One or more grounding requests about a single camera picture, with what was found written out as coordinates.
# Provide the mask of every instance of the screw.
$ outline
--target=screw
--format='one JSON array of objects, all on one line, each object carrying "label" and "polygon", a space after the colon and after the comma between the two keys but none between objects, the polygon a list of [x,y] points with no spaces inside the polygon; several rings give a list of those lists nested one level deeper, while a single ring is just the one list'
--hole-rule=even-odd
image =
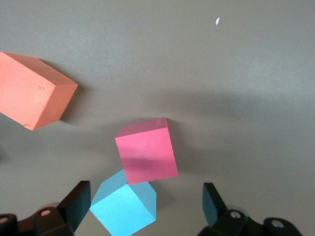
[{"label": "screw", "polygon": [[50,214],[50,210],[43,210],[40,215],[41,216],[45,216],[45,215],[49,215]]},{"label": "screw", "polygon": [[0,218],[0,224],[6,222],[8,220],[8,217],[2,217]]},{"label": "screw", "polygon": [[234,219],[240,219],[241,218],[241,215],[240,213],[236,212],[236,211],[232,211],[230,213],[230,215],[234,218]]},{"label": "screw", "polygon": [[273,221],[271,221],[271,224],[272,224],[274,227],[279,228],[279,229],[284,228],[283,223],[282,223],[281,221],[279,221],[279,220],[273,220]]}]

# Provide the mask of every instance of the gray table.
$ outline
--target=gray table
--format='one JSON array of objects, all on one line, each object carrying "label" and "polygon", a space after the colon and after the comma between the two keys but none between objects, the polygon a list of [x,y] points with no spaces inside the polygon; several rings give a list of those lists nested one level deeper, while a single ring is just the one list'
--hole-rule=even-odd
[{"label": "gray table", "polygon": [[[2,0],[0,50],[38,57],[80,87],[37,131],[0,114],[0,211],[23,219],[80,181],[122,169],[115,136],[167,117],[179,176],[152,182],[137,236],[194,236],[203,182],[258,223],[314,235],[315,1]],[[109,235],[89,212],[77,236]]]}]

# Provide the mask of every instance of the cube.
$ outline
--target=cube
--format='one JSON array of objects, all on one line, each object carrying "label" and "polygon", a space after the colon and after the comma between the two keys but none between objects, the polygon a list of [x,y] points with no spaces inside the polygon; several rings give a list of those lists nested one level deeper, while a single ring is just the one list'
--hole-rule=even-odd
[{"label": "cube", "polygon": [[113,236],[129,236],[157,218],[157,194],[149,183],[128,185],[124,170],[104,181],[91,212]]},{"label": "cube", "polygon": [[0,112],[27,129],[58,121],[77,87],[40,59],[0,53]]},{"label": "cube", "polygon": [[178,176],[166,118],[125,126],[115,140],[128,184]]}]

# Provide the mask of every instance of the blue foam cube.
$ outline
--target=blue foam cube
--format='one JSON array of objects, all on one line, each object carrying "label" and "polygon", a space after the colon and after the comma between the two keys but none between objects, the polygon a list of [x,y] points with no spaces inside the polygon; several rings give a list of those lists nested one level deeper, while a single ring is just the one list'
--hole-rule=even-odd
[{"label": "blue foam cube", "polygon": [[113,236],[130,236],[157,218],[157,193],[148,182],[129,185],[121,170],[104,181],[91,212]]}]

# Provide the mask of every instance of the pink foam cube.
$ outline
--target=pink foam cube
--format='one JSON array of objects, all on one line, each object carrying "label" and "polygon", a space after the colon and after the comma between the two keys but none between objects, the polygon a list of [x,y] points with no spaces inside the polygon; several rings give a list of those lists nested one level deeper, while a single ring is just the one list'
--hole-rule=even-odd
[{"label": "pink foam cube", "polygon": [[0,53],[0,112],[27,129],[58,121],[77,87],[38,58]]},{"label": "pink foam cube", "polygon": [[178,176],[166,118],[125,126],[115,140],[128,184]]}]

